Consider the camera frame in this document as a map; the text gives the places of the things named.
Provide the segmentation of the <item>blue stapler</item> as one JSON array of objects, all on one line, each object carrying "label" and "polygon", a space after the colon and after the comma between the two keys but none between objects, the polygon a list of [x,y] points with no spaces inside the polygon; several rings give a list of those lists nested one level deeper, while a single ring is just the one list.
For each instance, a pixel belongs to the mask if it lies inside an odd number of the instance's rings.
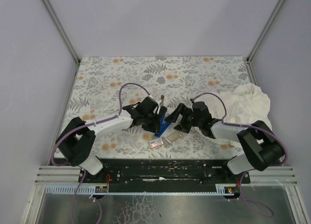
[{"label": "blue stapler", "polygon": [[167,117],[167,114],[164,114],[162,118],[160,119],[160,132],[155,133],[154,136],[159,138],[162,136],[162,134],[167,130],[167,128],[171,125],[171,122],[165,121],[165,118]]}]

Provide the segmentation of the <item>red white staple box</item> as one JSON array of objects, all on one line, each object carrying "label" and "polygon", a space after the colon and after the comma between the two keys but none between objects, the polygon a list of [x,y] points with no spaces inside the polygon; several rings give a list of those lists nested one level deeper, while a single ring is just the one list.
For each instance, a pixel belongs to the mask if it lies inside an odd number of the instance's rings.
[{"label": "red white staple box", "polygon": [[164,144],[162,138],[152,139],[148,143],[151,149],[162,146]]}]

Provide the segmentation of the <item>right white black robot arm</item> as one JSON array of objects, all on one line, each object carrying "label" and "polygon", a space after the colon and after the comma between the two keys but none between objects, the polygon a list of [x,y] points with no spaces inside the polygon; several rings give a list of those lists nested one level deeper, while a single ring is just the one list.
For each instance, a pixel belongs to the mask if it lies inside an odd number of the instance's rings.
[{"label": "right white black robot arm", "polygon": [[174,127],[177,131],[188,133],[192,127],[197,127],[205,137],[226,139],[242,146],[243,154],[226,162],[234,175],[249,170],[264,171],[286,156],[284,146],[263,121],[240,125],[226,123],[213,118],[204,102],[194,102],[192,108],[181,103],[165,121],[175,123],[179,116],[182,118]]}]

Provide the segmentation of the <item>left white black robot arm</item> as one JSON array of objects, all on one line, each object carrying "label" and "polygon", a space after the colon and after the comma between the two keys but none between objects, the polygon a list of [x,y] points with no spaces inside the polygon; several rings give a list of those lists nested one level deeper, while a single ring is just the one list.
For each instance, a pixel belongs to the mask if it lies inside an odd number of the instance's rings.
[{"label": "left white black robot arm", "polygon": [[80,167],[91,175],[103,169],[102,162],[91,153],[95,140],[134,126],[141,126],[145,131],[159,133],[160,110],[164,96],[154,100],[147,96],[142,102],[127,105],[118,115],[87,123],[80,117],[73,118],[56,140],[56,147],[72,167]]}]

